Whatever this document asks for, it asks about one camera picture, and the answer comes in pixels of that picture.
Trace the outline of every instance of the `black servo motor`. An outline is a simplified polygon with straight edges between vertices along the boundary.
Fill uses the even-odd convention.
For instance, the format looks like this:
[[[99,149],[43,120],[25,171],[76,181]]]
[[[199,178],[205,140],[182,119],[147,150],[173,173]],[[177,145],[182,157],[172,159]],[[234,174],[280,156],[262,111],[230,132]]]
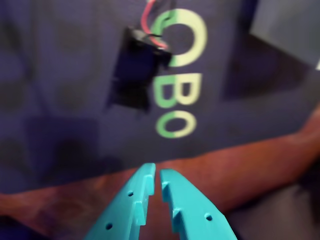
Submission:
[[[108,106],[117,104],[147,112],[148,87],[160,67],[168,68],[172,54],[150,41],[157,37],[127,27],[115,65]]]

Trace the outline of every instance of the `printed logo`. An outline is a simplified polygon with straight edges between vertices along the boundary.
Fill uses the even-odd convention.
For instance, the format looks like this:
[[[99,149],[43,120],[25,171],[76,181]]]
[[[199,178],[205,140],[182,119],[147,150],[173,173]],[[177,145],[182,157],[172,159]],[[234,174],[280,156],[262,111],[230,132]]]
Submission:
[[[166,21],[168,16],[173,16],[170,20]],[[162,27],[167,28],[175,24],[182,24],[189,27],[194,36],[194,41],[191,48],[182,54],[174,55],[170,63],[170,67],[178,68],[194,63],[202,55],[206,48],[208,40],[208,31],[205,21],[197,13],[187,9],[173,9],[162,13],[155,20],[152,30],[156,34],[160,34]],[[156,104],[163,109],[170,109],[177,104],[192,105],[200,96],[202,83],[202,73],[185,73],[175,75],[158,76],[153,82],[153,91]],[[189,85],[189,94],[183,94],[184,84]],[[164,87],[172,86],[172,97],[166,99],[164,97]],[[166,125],[174,119],[185,120],[183,129],[177,131],[168,131]],[[182,138],[190,135],[197,127],[197,119],[195,116],[187,111],[171,111],[161,116],[155,126],[157,133],[170,139]]]

